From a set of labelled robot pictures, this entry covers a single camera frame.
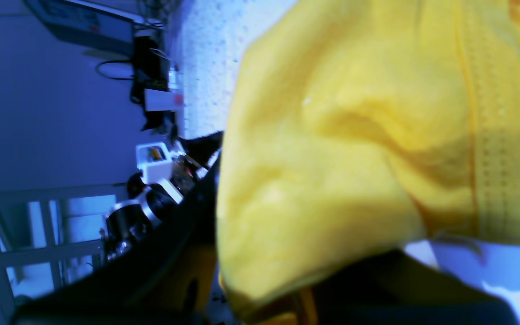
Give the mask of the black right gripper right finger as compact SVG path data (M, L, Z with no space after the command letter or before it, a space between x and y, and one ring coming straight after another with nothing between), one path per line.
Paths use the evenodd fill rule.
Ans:
M510 305L394 250L309 288L307 325L517 325Z

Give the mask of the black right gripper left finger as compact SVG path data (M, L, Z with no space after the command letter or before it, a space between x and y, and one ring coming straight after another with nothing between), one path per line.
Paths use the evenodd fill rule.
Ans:
M147 238L98 272L23 305L14 325L202 325L193 312L142 311L140 300L177 265L193 239L214 237L220 158Z

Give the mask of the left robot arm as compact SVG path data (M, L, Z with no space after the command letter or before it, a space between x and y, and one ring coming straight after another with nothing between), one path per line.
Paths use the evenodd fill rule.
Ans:
M128 200L115 204L103 216L101 257L105 263L163 225L195 185L208 174L222 146L223 131L184 139L136 146L138 173L128 179Z

